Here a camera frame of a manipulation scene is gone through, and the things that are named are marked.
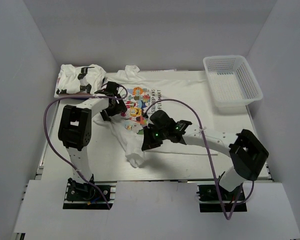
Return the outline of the white cartoon print t-shirt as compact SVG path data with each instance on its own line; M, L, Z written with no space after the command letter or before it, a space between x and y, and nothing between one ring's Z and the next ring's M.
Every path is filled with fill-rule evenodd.
M186 120L197 123L192 107L204 126L212 128L212 114L208 111L208 91L202 79L153 79L141 76L136 65L127 65L108 81L123 85L123 101L127 110L110 121L95 116L93 122L105 127L116 137L125 152L125 158L133 168L139 168L146 160L142 151L143 128L155 121L164 124L169 117L175 122Z

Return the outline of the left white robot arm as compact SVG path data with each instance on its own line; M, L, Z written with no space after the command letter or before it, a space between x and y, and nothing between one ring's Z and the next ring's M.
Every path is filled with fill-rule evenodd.
M81 184L78 193L89 200L95 196L94 176L89 166L88 144L92 138L92 119L97 114L103 121L127 111L123 97L119 94L121 86L109 81L104 89L77 105L66 105L63 108L58 139L66 148L70 163L75 166L72 180Z

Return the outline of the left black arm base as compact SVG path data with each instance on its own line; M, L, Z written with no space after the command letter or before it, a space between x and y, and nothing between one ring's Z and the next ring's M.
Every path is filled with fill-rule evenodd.
M69 178L62 208L64 210L109 210L115 200L116 184L101 183L96 186L101 190L108 205L95 187Z

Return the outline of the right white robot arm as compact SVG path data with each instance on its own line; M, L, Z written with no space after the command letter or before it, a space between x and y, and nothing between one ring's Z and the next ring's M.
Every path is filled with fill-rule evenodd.
M163 110L150 116L143 127L142 151L160 147L165 140L172 143L199 146L231 158L232 167L223 173L215 187L216 195L226 200L245 181L258 179L269 152L254 133L243 129L239 133L203 129L187 120L174 121Z

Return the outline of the white black print t-shirt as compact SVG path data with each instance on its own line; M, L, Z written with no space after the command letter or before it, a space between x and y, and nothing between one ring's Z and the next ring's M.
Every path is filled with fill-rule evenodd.
M105 81L106 71L99 65L74 66L62 64L57 77L55 94L94 94Z

